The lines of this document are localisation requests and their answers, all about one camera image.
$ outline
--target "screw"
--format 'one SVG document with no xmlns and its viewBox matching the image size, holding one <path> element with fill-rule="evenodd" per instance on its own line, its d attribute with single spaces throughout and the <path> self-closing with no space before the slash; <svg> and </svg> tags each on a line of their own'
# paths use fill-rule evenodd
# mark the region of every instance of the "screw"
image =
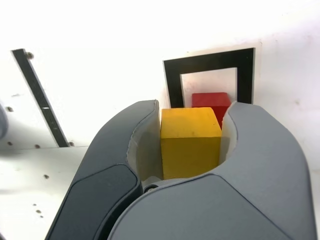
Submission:
<svg viewBox="0 0 320 240">
<path fill-rule="evenodd" d="M 25 53 L 25 56 L 26 56 L 26 58 L 29 59 L 29 60 L 31 60 L 31 59 L 34 58 L 34 55 L 33 55 L 31 52 L 26 52 L 26 53 Z"/>
<path fill-rule="evenodd" d="M 12 112 L 14 111 L 13 108 L 10 107 L 10 106 L 7 106 L 5 109 L 6 109 L 8 112 L 10 112 L 10 113 L 12 113 Z"/>
</svg>

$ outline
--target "small hole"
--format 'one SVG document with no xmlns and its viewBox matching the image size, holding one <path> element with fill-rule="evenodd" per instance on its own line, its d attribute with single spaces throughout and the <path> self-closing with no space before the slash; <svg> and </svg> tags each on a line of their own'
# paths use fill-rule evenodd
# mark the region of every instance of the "small hole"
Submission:
<svg viewBox="0 0 320 240">
<path fill-rule="evenodd" d="M 8 112 L 10 112 L 10 113 L 12 113 L 12 112 L 14 111 L 13 108 L 10 107 L 10 106 L 7 106 L 5 109 L 6 109 Z"/>
</svg>

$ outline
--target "white surface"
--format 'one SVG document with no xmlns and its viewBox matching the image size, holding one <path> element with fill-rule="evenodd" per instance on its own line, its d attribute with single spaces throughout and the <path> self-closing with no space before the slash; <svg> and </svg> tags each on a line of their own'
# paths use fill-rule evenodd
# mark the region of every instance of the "white surface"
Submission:
<svg viewBox="0 0 320 240">
<path fill-rule="evenodd" d="M 0 14 L 0 101 L 15 110 L 9 116 L 13 132 L 8 136 L 12 147 L 21 149 L 31 149 L 34 144 L 51 148 L 56 144 L 9 50 L 26 48 L 34 54 L 32 64 L 68 141 L 87 146 L 108 119 L 138 100 L 158 99 L 160 107 L 169 106 L 163 59 L 259 43 L 254 103 L 278 119 L 301 144 L 311 169 L 319 229 L 317 0 L 164 0 L 159 4 L 144 0 L 90 4 L 56 1 L 49 5 L 38 0 L 13 0 L 6 4 Z M 15 94 L 22 97 L 11 97 Z M 8 149 L 7 141 L 0 143 L 0 149 Z M 0 211 L 0 231 L 8 240 L 43 239 L 75 174 L 77 164 L 73 161 L 79 163 L 84 149 L 33 149 L 21 151 L 17 161 L 13 155 L 1 158 L 1 172 L 9 169 L 11 173 L 0 175 L 4 185 L 1 188 L 8 190 L 0 195 L 0 207 L 10 206 L 10 211 Z M 75 155 L 64 157 L 67 152 Z M 15 171 L 20 163 L 23 167 Z M 52 170 L 52 176 L 58 174 L 55 168 L 65 169 L 65 180 L 46 187 L 51 178 L 43 179 L 45 173 L 41 170 L 37 175 L 37 163 L 41 163 L 41 169 Z M 22 185 L 14 185 L 10 181 L 13 176 L 23 179 L 23 184 L 20 181 L 15 183 Z M 34 200 L 44 210 L 44 218 L 37 217 L 29 205 Z"/>
<path fill-rule="evenodd" d="M 7 240 L 45 238 L 86 150 L 0 152 L 0 232 Z"/>
</svg>

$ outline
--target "dark gray gripper pad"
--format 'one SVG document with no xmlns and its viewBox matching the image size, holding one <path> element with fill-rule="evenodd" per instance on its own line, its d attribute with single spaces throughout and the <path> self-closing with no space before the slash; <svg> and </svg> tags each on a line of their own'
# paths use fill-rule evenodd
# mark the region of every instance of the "dark gray gripper pad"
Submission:
<svg viewBox="0 0 320 240">
<path fill-rule="evenodd" d="M 109 240 L 288 240 L 220 176 L 156 188 L 121 215 Z"/>
<path fill-rule="evenodd" d="M 67 194 L 50 239 L 91 240 L 103 235 L 103 230 L 97 233 L 99 227 L 109 227 L 110 231 L 116 221 L 108 215 L 110 209 L 121 204 L 121 198 L 133 190 L 136 182 L 136 176 L 127 166 L 115 165 L 75 183 Z M 120 207 L 120 212 L 127 206 Z"/>
<path fill-rule="evenodd" d="M 127 161 L 136 127 L 155 111 L 156 100 L 119 112 L 96 134 L 74 176 L 46 240 L 106 239 L 115 221 L 143 194 Z"/>
</svg>

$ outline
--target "white wall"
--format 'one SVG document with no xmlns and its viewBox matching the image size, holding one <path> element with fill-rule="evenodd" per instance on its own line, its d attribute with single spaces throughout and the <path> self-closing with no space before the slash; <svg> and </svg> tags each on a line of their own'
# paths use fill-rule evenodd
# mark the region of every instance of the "white wall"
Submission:
<svg viewBox="0 0 320 240">
<path fill-rule="evenodd" d="M 211 53 L 219 49 L 257 47 L 254 83 L 254 104 L 260 105 L 287 127 L 301 144 L 311 169 L 316 212 L 320 212 L 320 3 L 316 0 L 260 1 L 110 1 L 63 2 L 48 5 L 43 1 L 6 3 L 8 10 L 0 14 L 3 45 L 0 46 L 0 103 L 13 106 L 10 113 L 11 132 L 0 142 L 0 149 L 56 148 L 37 105 L 9 50 L 25 48 L 34 54 L 32 64 L 56 112 L 68 139 L 77 147 L 66 162 L 69 178 L 50 188 L 39 186 L 32 174 L 42 177 L 38 168 L 27 168 L 38 149 L 18 151 L 23 157 L 12 161 L 0 156 L 1 177 L 9 179 L 11 171 L 29 181 L 37 192 L 57 192 L 62 200 L 76 167 L 68 161 L 81 159 L 100 127 L 126 106 L 146 99 L 158 99 L 160 106 L 169 106 L 162 61 L 164 59 Z M 205 81 L 215 73 L 200 73 Z M 190 95 L 197 76 L 186 76 L 186 92 Z M 221 78 L 231 79 L 232 72 Z M 232 86 L 220 86 L 233 91 Z M 50 174 L 58 174 L 56 155 L 42 158 Z M 3 194 L 12 211 L 25 211 L 32 222 L 32 206 L 21 202 L 23 192 Z M 48 203 L 57 209 L 57 203 Z M 27 239 L 42 239 L 54 217 L 50 212 L 39 225 L 30 223 Z M 6 224 L 0 231 L 8 239 L 19 233 L 10 224 L 14 218 L 6 213 Z"/>
</svg>

